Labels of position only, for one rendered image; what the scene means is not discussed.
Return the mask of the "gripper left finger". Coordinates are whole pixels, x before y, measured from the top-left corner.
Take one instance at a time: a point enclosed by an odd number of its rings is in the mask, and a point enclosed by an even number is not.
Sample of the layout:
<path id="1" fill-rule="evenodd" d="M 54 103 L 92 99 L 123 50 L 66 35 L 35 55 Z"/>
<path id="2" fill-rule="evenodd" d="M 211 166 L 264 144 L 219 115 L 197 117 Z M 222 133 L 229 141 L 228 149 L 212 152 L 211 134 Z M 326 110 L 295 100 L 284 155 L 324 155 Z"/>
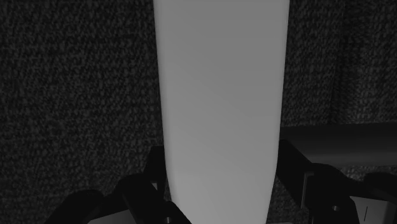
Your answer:
<path id="1" fill-rule="evenodd" d="M 125 176 L 109 195 L 98 190 L 69 194 L 44 224 L 89 224 L 124 211 L 132 218 L 128 224 L 192 224 L 164 199 L 166 179 L 165 149 L 154 146 L 142 173 Z"/>

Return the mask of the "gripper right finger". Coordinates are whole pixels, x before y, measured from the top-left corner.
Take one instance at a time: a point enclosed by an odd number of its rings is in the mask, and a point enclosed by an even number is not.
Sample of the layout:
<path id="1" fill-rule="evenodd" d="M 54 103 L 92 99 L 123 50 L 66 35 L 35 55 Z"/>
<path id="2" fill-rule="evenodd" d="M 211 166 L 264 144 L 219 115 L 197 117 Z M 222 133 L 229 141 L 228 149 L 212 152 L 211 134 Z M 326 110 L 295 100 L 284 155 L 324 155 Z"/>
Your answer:
<path id="1" fill-rule="evenodd" d="M 373 172 L 363 181 L 332 165 L 311 162 L 289 141 L 279 141 L 276 176 L 308 224 L 397 224 L 397 175 Z"/>

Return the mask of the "tall white tapered vase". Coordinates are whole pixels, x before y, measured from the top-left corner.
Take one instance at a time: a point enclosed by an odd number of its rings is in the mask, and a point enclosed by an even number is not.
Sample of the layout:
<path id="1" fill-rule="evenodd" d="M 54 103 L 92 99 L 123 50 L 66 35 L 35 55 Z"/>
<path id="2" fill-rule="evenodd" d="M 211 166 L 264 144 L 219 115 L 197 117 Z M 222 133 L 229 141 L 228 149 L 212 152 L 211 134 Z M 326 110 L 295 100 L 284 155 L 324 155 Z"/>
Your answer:
<path id="1" fill-rule="evenodd" d="M 172 201 L 192 224 L 265 224 L 290 0 L 153 0 Z"/>

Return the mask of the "dark textured fabric sofa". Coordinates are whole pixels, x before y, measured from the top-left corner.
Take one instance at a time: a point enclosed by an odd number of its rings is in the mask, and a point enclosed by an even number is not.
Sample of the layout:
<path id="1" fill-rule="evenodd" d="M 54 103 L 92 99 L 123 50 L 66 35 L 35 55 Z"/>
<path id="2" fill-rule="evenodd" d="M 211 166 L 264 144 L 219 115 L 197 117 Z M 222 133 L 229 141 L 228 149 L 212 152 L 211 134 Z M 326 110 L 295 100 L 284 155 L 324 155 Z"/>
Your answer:
<path id="1" fill-rule="evenodd" d="M 397 123 L 397 0 L 290 0 L 280 127 Z M 0 0 L 0 224 L 164 145 L 153 0 Z M 267 221 L 295 220 L 271 195 Z"/>

